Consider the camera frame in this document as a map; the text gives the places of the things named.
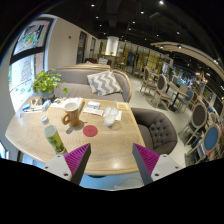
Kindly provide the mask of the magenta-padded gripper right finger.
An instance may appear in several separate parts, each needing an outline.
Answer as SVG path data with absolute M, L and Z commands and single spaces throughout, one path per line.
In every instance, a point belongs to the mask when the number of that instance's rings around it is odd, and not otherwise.
M 182 169 L 169 155 L 158 155 L 138 144 L 133 144 L 132 153 L 145 185 Z

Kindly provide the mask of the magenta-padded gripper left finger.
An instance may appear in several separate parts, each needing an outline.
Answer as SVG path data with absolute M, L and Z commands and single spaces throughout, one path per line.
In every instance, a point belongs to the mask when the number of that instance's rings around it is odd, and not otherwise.
M 79 185 L 91 154 L 91 144 L 85 144 L 68 154 L 57 154 L 42 169 Z

